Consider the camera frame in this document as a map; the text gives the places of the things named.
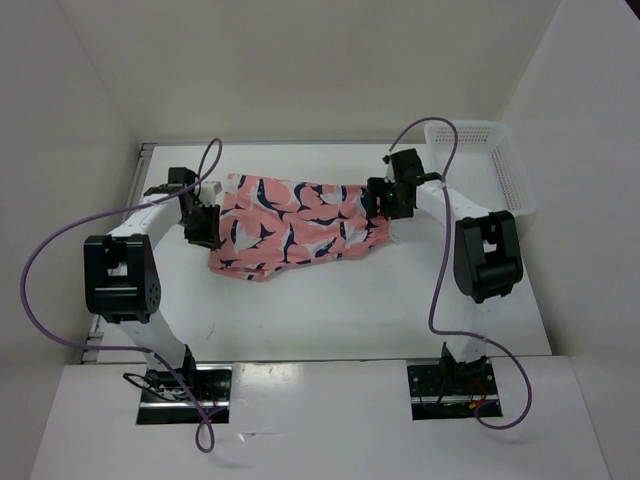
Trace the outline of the pink shark print shorts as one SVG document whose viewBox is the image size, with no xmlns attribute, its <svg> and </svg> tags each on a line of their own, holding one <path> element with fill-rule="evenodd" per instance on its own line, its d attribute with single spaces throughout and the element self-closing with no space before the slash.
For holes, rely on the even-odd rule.
<svg viewBox="0 0 640 480">
<path fill-rule="evenodd" d="M 261 282 L 283 270 L 362 257 L 391 240 L 382 216 L 368 218 L 361 185 L 319 184 L 234 173 L 224 183 L 209 269 Z"/>
</svg>

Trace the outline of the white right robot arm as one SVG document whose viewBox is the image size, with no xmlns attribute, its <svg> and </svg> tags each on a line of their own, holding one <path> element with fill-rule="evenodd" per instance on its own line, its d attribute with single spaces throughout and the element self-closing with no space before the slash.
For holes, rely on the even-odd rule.
<svg viewBox="0 0 640 480">
<path fill-rule="evenodd" d="M 490 211 L 448 187 L 440 173 L 426 172 L 415 149 L 390 153 L 383 162 L 386 174 L 366 183 L 367 217 L 400 220 L 421 211 L 445 228 L 427 324 L 431 333 L 443 338 L 440 385 L 460 393 L 487 372 L 487 338 L 477 325 L 485 311 L 479 306 L 510 294 L 524 275 L 516 221 L 509 211 Z M 467 307 L 461 319 L 438 327 L 436 309 L 447 274 L 467 298 Z"/>
</svg>

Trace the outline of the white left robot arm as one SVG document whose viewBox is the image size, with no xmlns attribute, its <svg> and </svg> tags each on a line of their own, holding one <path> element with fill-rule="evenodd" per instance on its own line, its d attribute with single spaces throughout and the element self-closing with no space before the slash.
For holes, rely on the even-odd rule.
<svg viewBox="0 0 640 480">
<path fill-rule="evenodd" d="M 121 225 L 88 237 L 83 246 L 88 310 L 116 325 L 145 356 L 150 385 L 175 398 L 191 398 L 204 387 L 204 373 L 186 343 L 172 332 L 161 310 L 162 288 L 154 249 L 179 225 L 186 241 L 214 251 L 221 246 L 219 181 L 199 180 L 186 167 L 169 170 L 168 181 L 144 192 Z"/>
</svg>

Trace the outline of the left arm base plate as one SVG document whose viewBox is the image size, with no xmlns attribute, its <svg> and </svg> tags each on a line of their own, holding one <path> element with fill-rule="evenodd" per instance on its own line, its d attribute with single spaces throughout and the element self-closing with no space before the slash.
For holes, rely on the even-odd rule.
<svg viewBox="0 0 640 480">
<path fill-rule="evenodd" d="M 205 366 L 196 373 L 193 395 L 214 425 L 227 424 L 230 416 L 231 365 Z M 123 378 L 141 395 L 137 425 L 198 424 L 200 415 L 188 395 L 168 372 L 125 373 Z"/>
</svg>

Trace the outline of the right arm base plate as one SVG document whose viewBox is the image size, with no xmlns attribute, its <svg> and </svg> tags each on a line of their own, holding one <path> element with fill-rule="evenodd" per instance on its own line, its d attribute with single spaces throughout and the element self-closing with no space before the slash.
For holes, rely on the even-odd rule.
<svg viewBox="0 0 640 480">
<path fill-rule="evenodd" d="M 452 420 L 503 416 L 491 364 L 483 373 L 459 380 L 446 380 L 436 360 L 412 362 L 406 366 L 412 419 Z"/>
</svg>

